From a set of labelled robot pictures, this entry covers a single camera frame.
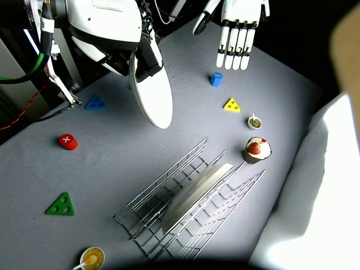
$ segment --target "yellow triangular block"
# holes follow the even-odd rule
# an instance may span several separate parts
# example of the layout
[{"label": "yellow triangular block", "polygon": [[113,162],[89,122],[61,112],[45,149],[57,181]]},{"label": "yellow triangular block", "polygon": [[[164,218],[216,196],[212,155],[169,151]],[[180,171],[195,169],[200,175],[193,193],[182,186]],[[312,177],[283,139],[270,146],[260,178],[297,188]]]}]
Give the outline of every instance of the yellow triangular block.
[{"label": "yellow triangular block", "polygon": [[230,100],[225,104],[224,109],[228,111],[234,111],[236,113],[240,112],[240,107],[233,98],[230,98]]}]

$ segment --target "green triangle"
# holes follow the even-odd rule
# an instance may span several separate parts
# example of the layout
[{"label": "green triangle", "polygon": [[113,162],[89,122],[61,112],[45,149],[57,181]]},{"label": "green triangle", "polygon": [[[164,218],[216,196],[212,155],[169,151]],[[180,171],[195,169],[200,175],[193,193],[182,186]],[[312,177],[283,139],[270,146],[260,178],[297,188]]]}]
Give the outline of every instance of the green triangle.
[{"label": "green triangle", "polygon": [[48,215],[75,215],[70,195],[64,192],[51,206],[47,209]]}]

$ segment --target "green cable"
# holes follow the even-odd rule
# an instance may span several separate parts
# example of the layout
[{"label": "green cable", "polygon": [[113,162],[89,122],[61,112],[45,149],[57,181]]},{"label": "green cable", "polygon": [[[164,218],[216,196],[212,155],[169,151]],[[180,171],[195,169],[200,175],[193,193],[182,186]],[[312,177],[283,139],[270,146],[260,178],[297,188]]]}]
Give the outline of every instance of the green cable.
[{"label": "green cable", "polygon": [[11,81],[18,81],[18,80],[23,80],[25,78],[28,78],[30,76],[32,76],[35,72],[37,72],[42,64],[42,61],[44,60],[45,55],[43,53],[39,53],[38,59],[34,65],[34,67],[31,69],[31,71],[27,74],[25,74],[24,76],[20,77],[20,78],[16,78],[16,79],[12,79],[12,78],[6,78],[6,77],[0,77],[0,84],[2,83],[2,81],[6,81],[6,83],[11,83]]}]

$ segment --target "strawberry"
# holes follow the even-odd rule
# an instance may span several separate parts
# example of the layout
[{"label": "strawberry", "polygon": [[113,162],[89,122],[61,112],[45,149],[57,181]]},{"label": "strawberry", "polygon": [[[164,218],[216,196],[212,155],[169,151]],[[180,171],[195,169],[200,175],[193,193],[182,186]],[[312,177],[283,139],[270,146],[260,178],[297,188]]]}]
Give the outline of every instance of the strawberry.
[{"label": "strawberry", "polygon": [[247,151],[250,153],[250,154],[253,154],[253,155],[257,155],[260,153],[260,148],[259,148],[259,144],[257,142],[253,142],[249,148],[247,148]]}]

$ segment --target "white frosting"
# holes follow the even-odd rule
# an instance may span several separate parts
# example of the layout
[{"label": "white frosting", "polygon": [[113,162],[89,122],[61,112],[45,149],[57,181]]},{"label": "white frosting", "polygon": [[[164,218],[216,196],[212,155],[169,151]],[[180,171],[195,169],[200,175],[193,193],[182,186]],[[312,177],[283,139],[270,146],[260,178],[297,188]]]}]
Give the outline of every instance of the white frosting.
[{"label": "white frosting", "polygon": [[249,148],[251,144],[257,142],[260,146],[260,153],[257,155],[253,155],[249,153],[250,156],[257,159],[265,159],[271,154],[271,148],[268,142],[262,142],[261,138],[252,138],[250,142],[246,145],[246,149]]}]

